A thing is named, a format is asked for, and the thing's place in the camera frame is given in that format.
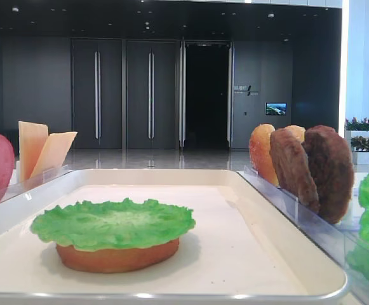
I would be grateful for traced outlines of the right clear acrylic rack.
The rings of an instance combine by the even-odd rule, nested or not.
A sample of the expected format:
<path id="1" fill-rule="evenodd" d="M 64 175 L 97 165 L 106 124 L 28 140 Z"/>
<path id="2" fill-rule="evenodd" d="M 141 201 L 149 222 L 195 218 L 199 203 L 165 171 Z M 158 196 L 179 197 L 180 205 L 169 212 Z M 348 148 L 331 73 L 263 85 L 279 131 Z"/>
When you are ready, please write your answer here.
<path id="1" fill-rule="evenodd" d="M 331 225 L 298 202 L 288 191 L 268 183 L 245 166 L 239 174 L 288 220 L 339 264 L 351 282 L 351 292 L 369 304 L 369 242 L 359 237 L 359 217 L 348 213 L 342 222 Z"/>

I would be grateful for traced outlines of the near bun half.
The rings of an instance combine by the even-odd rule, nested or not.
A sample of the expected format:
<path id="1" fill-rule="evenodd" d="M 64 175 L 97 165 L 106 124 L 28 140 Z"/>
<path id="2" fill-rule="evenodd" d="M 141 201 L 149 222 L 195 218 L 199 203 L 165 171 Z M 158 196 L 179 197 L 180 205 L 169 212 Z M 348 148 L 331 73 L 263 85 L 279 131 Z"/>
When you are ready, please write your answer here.
<path id="1" fill-rule="evenodd" d="M 274 186 L 279 181 L 272 165 L 270 137 L 275 128 L 271 124 L 258 125 L 250 136 L 249 154 L 251 163 L 258 174 Z"/>

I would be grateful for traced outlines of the wall display screen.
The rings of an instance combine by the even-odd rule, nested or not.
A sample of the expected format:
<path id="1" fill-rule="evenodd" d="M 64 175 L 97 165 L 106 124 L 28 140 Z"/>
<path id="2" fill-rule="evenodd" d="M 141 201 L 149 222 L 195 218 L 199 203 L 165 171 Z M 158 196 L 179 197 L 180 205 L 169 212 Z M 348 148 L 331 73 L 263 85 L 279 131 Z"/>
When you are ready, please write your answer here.
<path id="1" fill-rule="evenodd" d="M 265 114 L 267 116 L 285 116 L 287 110 L 286 103 L 266 103 Z"/>

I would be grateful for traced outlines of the bun half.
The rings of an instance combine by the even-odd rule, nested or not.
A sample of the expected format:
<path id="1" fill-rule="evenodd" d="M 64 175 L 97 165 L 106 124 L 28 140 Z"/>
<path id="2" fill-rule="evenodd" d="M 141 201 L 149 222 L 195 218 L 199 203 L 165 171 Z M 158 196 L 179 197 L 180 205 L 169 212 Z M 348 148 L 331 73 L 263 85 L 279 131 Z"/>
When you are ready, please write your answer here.
<path id="1" fill-rule="evenodd" d="M 274 186 L 279 181 L 272 165 L 270 137 L 275 128 L 271 124 L 258 125 L 250 136 L 249 154 L 251 163 L 258 174 Z"/>
<path id="2" fill-rule="evenodd" d="M 305 139 L 305 128 L 298 125 L 288 125 L 285 127 L 286 130 L 290 131 L 300 143 L 304 142 Z"/>

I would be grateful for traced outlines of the brown meat patty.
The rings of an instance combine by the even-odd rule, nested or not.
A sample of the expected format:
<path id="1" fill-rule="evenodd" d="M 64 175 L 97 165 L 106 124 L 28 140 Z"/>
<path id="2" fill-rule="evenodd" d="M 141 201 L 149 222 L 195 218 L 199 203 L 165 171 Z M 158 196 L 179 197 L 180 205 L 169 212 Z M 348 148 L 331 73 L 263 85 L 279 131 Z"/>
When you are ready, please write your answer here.
<path id="1" fill-rule="evenodd" d="M 351 149 L 334 128 L 317 125 L 305 131 L 303 147 L 319 196 L 318 215 L 330 224 L 346 214 L 352 196 Z"/>
<path id="2" fill-rule="evenodd" d="M 301 142 L 286 128 L 271 133 L 272 165 L 282 189 L 295 195 L 303 206 L 319 212 L 319 195 Z"/>

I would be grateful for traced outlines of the green lettuce leaf on tray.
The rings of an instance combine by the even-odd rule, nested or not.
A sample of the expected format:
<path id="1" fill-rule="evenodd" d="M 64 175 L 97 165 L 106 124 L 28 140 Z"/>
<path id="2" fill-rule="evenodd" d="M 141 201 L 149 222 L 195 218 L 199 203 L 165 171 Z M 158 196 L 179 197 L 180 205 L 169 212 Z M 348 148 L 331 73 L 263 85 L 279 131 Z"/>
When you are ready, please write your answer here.
<path id="1" fill-rule="evenodd" d="M 30 231 L 45 242 L 76 250 L 149 248 L 175 240 L 193 229 L 192 209 L 148 199 L 76 202 L 38 215 Z"/>

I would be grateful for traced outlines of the left clear acrylic rack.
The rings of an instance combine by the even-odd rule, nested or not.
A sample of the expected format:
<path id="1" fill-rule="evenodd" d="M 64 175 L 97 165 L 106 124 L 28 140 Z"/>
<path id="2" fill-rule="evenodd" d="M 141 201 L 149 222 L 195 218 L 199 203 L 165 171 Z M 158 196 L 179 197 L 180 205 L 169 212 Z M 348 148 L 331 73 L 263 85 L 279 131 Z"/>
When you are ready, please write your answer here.
<path id="1" fill-rule="evenodd" d="M 54 180 L 58 177 L 65 175 L 70 172 L 69 166 L 65 165 L 60 168 L 52 168 L 43 173 L 34 176 L 23 182 L 9 185 L 7 187 L 0 188 L 0 203 L 9 200 L 15 196 L 30 191 L 38 186 L 43 185 L 46 182 Z"/>

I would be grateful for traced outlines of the bottom bread slice on tray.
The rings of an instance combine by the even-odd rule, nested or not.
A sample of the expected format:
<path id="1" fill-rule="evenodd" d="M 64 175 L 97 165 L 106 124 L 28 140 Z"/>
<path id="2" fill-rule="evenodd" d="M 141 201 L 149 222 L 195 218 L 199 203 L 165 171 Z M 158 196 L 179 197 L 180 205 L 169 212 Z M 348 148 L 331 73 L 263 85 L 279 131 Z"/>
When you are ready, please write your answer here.
<path id="1" fill-rule="evenodd" d="M 149 248 L 102 249 L 94 252 L 77 250 L 73 246 L 56 246 L 66 267 L 89 273 L 127 273 L 163 262 L 177 252 L 180 240 Z"/>

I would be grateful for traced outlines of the clear acrylic rack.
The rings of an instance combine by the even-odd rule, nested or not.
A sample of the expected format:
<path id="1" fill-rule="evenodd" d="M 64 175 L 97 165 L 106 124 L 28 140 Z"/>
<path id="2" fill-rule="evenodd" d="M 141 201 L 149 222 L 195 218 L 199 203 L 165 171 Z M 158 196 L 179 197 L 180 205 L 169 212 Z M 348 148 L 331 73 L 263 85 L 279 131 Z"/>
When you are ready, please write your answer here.
<path id="1" fill-rule="evenodd" d="M 298 202 L 288 191 L 268 183 L 245 166 L 239 174 L 288 220 L 339 264 L 351 282 L 351 292 L 369 304 L 369 242 L 359 237 L 359 217 L 348 213 L 342 222 L 331 225 Z"/>
<path id="2" fill-rule="evenodd" d="M 43 173 L 34 176 L 23 182 L 9 185 L 7 187 L 0 188 L 0 203 L 9 200 L 15 196 L 30 191 L 38 186 L 43 185 L 46 182 L 54 180 L 58 177 L 65 175 L 70 172 L 69 166 L 65 165 L 60 168 L 52 168 Z"/>

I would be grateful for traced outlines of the white rectangular tray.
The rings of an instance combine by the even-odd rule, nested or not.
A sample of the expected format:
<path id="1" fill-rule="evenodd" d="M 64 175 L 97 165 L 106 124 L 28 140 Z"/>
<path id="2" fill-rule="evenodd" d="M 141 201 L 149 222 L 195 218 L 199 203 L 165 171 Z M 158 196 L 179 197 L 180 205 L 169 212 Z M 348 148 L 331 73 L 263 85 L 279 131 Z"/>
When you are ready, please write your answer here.
<path id="1" fill-rule="evenodd" d="M 125 274 L 65 267 L 33 218 L 77 201 L 156 199 L 193 209 L 169 260 Z M 229 170 L 75 170 L 0 204 L 0 304 L 341 304 L 346 272 Z"/>

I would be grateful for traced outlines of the far brown meat patty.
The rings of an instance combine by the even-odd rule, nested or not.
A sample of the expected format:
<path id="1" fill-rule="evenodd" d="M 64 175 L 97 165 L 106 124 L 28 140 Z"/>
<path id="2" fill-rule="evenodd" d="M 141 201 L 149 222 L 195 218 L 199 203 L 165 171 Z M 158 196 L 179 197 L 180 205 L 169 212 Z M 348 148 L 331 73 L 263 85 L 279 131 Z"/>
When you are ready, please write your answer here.
<path id="1" fill-rule="evenodd" d="M 317 125 L 305 131 L 303 147 L 319 196 L 318 215 L 330 224 L 346 214 L 352 196 L 351 149 L 334 128 Z"/>

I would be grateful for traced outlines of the far bun half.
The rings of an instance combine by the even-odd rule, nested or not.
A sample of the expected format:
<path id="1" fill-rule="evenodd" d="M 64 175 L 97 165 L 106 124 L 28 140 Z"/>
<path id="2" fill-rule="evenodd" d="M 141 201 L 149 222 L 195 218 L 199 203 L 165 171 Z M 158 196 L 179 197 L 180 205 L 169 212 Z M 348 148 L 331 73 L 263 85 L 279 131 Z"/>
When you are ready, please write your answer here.
<path id="1" fill-rule="evenodd" d="M 285 127 L 286 130 L 290 131 L 300 143 L 304 142 L 305 139 L 305 128 L 298 125 L 288 125 Z"/>

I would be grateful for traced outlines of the leaning cheese slice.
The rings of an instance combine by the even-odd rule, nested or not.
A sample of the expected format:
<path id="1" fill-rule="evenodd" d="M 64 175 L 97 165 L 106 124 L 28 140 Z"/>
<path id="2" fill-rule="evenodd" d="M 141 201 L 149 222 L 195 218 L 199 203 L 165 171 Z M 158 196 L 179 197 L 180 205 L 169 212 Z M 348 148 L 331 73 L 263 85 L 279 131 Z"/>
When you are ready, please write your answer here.
<path id="1" fill-rule="evenodd" d="M 30 177 L 35 177 L 47 170 L 61 167 L 76 135 L 77 132 L 50 134 Z"/>

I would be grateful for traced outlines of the near brown meat patty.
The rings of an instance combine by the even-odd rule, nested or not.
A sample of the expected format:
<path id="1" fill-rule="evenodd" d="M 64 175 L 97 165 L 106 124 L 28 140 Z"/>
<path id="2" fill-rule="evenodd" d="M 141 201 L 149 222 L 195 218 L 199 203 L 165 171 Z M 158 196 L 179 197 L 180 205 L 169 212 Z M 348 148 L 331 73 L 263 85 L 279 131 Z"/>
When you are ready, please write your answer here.
<path id="1" fill-rule="evenodd" d="M 319 195 L 301 142 L 286 128 L 271 133 L 272 165 L 282 189 L 295 195 L 303 206 L 319 212 Z"/>

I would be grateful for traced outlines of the white flower planter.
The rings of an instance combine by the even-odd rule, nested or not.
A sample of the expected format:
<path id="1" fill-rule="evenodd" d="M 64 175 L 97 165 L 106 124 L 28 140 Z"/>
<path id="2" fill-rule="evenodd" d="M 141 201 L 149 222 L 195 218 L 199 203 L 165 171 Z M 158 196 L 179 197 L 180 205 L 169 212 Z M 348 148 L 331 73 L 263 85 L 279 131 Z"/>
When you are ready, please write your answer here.
<path id="1" fill-rule="evenodd" d="M 346 119 L 345 139 L 351 148 L 355 165 L 369 164 L 369 118 Z"/>

